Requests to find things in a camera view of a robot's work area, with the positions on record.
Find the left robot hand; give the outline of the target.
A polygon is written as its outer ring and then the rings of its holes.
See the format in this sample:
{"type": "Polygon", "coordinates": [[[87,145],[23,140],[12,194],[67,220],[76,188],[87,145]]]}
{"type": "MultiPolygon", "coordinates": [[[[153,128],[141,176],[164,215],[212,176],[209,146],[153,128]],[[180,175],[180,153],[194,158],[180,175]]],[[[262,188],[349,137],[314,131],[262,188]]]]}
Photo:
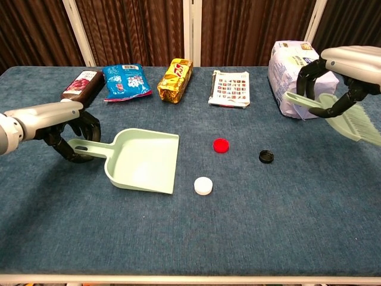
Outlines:
{"type": "Polygon", "coordinates": [[[67,100],[22,108],[16,118],[22,126],[24,141],[43,140],[72,163],[85,163],[93,157],[76,153],[62,138],[61,133],[66,125],[88,141],[99,142],[101,139],[99,120],[78,101],[67,100]]]}

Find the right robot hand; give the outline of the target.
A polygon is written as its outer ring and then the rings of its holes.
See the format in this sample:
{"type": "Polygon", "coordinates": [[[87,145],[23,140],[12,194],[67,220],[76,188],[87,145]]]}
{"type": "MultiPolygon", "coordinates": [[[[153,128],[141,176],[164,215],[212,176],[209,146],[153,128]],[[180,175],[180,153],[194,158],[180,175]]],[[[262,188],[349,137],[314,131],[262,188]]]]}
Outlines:
{"type": "Polygon", "coordinates": [[[380,48],[351,45],[324,49],[318,59],[300,69],[296,93],[313,100],[315,82],[327,72],[340,74],[348,91],[329,108],[308,110],[321,118],[340,116],[367,95],[380,94],[380,48]]]}

